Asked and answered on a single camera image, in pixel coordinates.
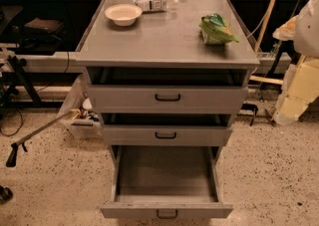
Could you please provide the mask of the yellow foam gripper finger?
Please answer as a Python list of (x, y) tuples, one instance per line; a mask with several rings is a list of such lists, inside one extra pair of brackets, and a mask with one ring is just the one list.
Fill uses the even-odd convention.
[(319, 59), (301, 57), (285, 73), (272, 119), (282, 125), (299, 120), (319, 97)]

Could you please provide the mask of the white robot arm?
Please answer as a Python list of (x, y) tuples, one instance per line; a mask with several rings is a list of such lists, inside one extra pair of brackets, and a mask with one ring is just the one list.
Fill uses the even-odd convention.
[(273, 115), (276, 123), (287, 125), (298, 121), (319, 97), (319, 0), (309, 0), (298, 15), (275, 30), (273, 37), (291, 40), (301, 55), (297, 65), (286, 71)]

